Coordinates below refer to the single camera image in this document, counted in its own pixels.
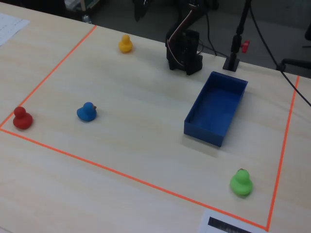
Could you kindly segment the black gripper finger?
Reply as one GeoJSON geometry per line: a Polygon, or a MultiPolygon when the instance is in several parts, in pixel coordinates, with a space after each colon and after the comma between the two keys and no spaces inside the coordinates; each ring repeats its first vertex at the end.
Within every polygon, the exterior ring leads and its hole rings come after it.
{"type": "Polygon", "coordinates": [[[136,22],[143,18],[151,4],[150,0],[132,0],[134,4],[134,17],[136,22]]]}

